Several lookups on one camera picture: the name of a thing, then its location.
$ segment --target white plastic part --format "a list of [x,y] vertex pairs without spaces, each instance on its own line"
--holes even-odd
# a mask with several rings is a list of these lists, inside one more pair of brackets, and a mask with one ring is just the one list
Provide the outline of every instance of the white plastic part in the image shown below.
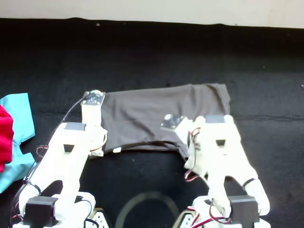
[[192,214],[186,214],[184,219],[182,220],[181,225],[179,226],[179,228],[189,228],[192,221],[193,221]]
[[[212,198],[210,196],[199,196],[193,201],[193,207],[195,208],[196,213],[199,213],[200,216],[196,223],[205,221],[210,218],[209,209],[210,205],[205,202],[205,200],[211,201]],[[215,217],[221,217],[222,215],[219,213],[216,207],[211,207],[211,213]],[[220,224],[218,222],[212,221],[208,222],[204,225],[204,228],[242,228],[240,224]],[[270,228],[270,224],[262,219],[259,222],[254,224],[254,228]]]
[[253,196],[259,204],[260,215],[267,215],[270,204],[260,180],[253,180],[245,186],[249,196]]
[[122,151],[121,147],[117,147],[115,149],[113,149],[113,153],[120,153]]
[[[87,192],[78,192],[77,195],[82,196],[83,200],[88,200],[90,203],[87,201],[80,201],[78,203],[73,204],[72,207],[70,208],[70,211],[66,213],[66,219],[59,221],[55,226],[53,226],[53,228],[83,228],[84,227],[84,220],[88,215],[92,215],[94,211],[95,198],[93,195]],[[60,195],[54,195],[53,197],[58,198],[60,197]],[[27,225],[23,225],[23,223],[21,222],[13,225],[13,228],[30,228],[30,227]]]
[[[105,96],[105,93],[99,90],[93,90],[90,93],[96,94],[99,96]],[[88,104],[84,100],[81,103],[81,114],[82,114],[82,123],[92,126],[101,125],[101,106],[103,104],[103,99],[101,102],[95,101],[94,104]]]
[[[206,181],[209,187],[208,195],[214,199],[214,204],[222,216],[228,218],[231,214],[230,202],[224,188],[226,176],[233,177],[241,186],[250,180],[258,179],[257,172],[250,165],[241,144],[241,137],[231,115],[224,116],[224,123],[206,123],[203,117],[198,117],[192,124],[192,130],[200,128],[194,149],[191,143],[190,157],[185,163],[186,169],[192,169]],[[218,140],[225,140],[218,145]],[[248,194],[257,196],[261,215],[269,212],[269,200],[262,184],[254,182],[249,185]]]
[[[105,216],[102,212],[96,212],[91,220],[97,222],[100,228],[109,228],[109,225],[106,222]],[[87,221],[85,222],[85,228],[96,228],[96,225]]]
[[[43,191],[49,184],[62,180],[63,189],[56,204],[56,219],[64,219],[64,211],[73,205],[79,190],[79,178],[89,154],[89,139],[86,131],[67,130],[62,123],[49,142],[49,148],[30,181]],[[71,153],[65,152],[64,144],[74,145]],[[26,202],[38,193],[27,185],[19,196],[19,210],[24,214]]]

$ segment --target blue cloth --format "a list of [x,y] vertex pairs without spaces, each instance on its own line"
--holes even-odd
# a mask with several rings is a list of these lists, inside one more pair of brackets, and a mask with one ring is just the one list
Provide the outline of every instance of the blue cloth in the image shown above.
[[0,173],[0,193],[8,188],[12,182],[25,177],[34,158],[31,153],[23,154],[20,144],[35,136],[32,112],[29,105],[29,96],[24,94],[11,94],[0,99],[6,111],[13,118],[13,148],[11,163],[5,164],[4,172]]

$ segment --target white wall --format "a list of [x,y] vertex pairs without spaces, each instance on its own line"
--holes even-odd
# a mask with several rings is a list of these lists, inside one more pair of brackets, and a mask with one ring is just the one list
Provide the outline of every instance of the white wall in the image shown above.
[[164,21],[304,28],[304,0],[0,0],[0,18]]

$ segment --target circular mark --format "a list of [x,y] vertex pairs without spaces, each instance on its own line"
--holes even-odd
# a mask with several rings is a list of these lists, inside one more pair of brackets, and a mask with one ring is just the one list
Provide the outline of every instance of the circular mark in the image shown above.
[[155,200],[155,199],[160,200],[164,204],[166,204],[168,206],[168,208],[170,209],[170,211],[172,212],[172,214],[174,215],[174,218],[177,219],[177,217],[179,216],[179,210],[178,210],[176,204],[174,203],[174,201],[170,197],[168,197],[160,192],[157,192],[157,191],[144,192],[137,196],[134,196],[132,199],[130,199],[126,203],[126,205],[123,207],[123,209],[119,212],[119,214],[117,216],[117,219],[115,222],[115,228],[124,227],[125,218],[137,204],[139,204],[140,202],[143,202],[145,200]]

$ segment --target red cloth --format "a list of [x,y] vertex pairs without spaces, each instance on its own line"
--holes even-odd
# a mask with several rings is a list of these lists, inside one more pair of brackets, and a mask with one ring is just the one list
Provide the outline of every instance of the red cloth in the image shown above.
[[13,118],[0,105],[0,172],[5,163],[12,161],[13,136]]

